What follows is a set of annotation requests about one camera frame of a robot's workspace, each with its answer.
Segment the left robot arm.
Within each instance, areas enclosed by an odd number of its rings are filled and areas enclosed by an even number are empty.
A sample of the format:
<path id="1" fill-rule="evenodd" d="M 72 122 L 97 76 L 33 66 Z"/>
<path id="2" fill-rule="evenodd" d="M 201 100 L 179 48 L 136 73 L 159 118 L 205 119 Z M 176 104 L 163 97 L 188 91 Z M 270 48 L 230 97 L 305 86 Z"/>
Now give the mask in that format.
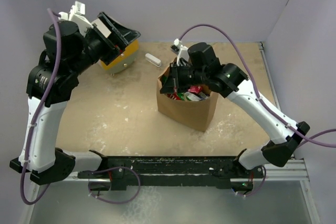
<path id="1" fill-rule="evenodd" d="M 79 76 L 98 61 L 113 62 L 140 35 L 103 12 L 85 28 L 66 19 L 49 27 L 43 34 L 45 49 L 28 76 L 26 139 L 20 156 L 11 160 L 11 169 L 30 173 L 30 180 L 38 185 L 59 182 L 73 172 L 90 171 L 96 178 L 107 174 L 102 154 L 56 147 L 59 125 Z"/>

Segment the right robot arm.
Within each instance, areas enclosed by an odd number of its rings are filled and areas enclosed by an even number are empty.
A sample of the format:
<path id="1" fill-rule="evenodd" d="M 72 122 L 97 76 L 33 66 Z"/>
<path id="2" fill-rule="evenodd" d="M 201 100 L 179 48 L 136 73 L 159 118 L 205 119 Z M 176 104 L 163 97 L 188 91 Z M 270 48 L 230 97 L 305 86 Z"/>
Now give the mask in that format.
<path id="1" fill-rule="evenodd" d="M 177 52 L 177 59 L 169 65 L 161 94 L 182 93 L 191 86 L 204 84 L 243 109 L 269 136 L 266 145 L 239 153 L 234 173 L 246 177 L 260 165 L 284 167 L 310 126 L 287 117 L 268 99 L 258 95 L 251 78 L 233 63 L 222 64 L 211 45 L 199 42 L 190 47 L 172 45 L 171 48 Z"/>

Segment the green cassava chips bag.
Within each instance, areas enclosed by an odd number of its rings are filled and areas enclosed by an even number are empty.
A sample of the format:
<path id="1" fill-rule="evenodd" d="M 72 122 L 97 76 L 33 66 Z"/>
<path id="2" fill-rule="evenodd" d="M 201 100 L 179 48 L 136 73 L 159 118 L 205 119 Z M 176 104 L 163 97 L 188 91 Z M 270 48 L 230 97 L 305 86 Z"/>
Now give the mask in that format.
<path id="1" fill-rule="evenodd" d="M 159 80 L 161 82 L 161 86 L 162 86 L 163 82 L 166 80 L 166 77 L 167 77 L 166 75 L 163 75 L 162 77 L 159 78 Z M 180 81 L 180 85 L 181 85 L 181 91 L 180 92 L 173 93 L 173 94 L 163 94 L 163 95 L 166 95 L 169 98 L 174 98 L 174 99 L 176 98 L 177 100 L 182 100 L 182 101 L 189 100 L 186 97 L 185 93 L 188 92 L 188 89 L 190 88 L 191 85 L 190 84 L 185 84 L 185 83 L 183 83 L 181 81 Z"/>

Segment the brown paper bag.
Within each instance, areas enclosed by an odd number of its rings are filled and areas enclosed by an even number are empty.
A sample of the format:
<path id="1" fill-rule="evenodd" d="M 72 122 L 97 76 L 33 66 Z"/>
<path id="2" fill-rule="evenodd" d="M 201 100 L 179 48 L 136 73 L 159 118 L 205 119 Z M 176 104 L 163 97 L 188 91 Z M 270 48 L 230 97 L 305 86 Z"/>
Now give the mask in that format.
<path id="1" fill-rule="evenodd" d="M 205 132 L 215 114 L 218 93 L 211 92 L 207 86 L 203 85 L 202 91 L 208 95 L 208 98 L 202 101 L 184 101 L 161 94 L 162 81 L 168 76 L 169 70 L 170 67 L 167 66 L 156 81 L 158 111 L 194 130 Z"/>

